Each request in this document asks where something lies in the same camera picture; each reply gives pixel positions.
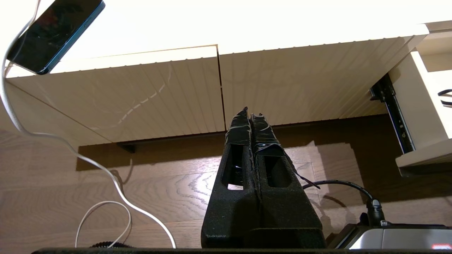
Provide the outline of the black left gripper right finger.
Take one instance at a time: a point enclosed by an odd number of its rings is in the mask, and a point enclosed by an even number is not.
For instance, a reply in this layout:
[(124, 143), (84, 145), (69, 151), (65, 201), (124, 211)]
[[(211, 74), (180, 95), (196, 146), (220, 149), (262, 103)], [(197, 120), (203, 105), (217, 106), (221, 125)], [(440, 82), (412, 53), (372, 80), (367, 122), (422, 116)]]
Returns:
[(322, 223), (302, 188), (292, 160), (262, 114), (251, 116), (258, 175), (260, 223), (255, 248), (325, 248)]

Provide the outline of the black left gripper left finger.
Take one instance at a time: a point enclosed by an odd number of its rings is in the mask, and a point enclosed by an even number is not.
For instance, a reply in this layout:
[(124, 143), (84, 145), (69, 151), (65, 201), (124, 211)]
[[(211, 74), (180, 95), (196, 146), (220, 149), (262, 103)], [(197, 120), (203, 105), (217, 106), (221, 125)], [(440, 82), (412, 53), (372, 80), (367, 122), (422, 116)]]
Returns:
[(201, 228), (202, 248), (243, 248), (259, 224), (247, 107), (231, 120)]

